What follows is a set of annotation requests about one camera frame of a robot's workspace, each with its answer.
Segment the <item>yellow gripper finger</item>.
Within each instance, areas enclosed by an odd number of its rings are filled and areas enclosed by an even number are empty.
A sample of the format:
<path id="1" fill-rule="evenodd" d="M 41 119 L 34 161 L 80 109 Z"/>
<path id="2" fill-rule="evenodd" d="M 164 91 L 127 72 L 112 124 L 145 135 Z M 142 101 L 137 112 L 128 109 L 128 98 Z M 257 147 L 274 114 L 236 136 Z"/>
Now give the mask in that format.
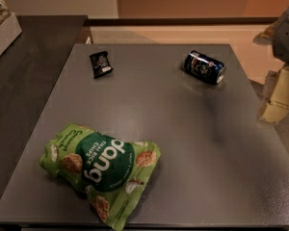
<path id="1" fill-rule="evenodd" d="M 280 123 L 289 113 L 289 64 L 278 72 L 269 71 L 262 92 L 259 118 L 268 123 Z"/>

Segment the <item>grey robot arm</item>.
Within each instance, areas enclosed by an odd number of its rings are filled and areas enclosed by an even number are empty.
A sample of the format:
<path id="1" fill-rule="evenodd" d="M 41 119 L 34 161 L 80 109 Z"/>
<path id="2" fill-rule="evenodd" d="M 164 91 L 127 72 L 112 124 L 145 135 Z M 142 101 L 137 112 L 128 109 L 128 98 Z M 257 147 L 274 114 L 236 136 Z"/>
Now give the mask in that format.
<path id="1" fill-rule="evenodd" d="M 283 61 L 284 66 L 278 72 L 268 72 L 259 118 L 280 123 L 289 113 L 289 7 L 276 22 L 272 47 L 274 57 Z"/>

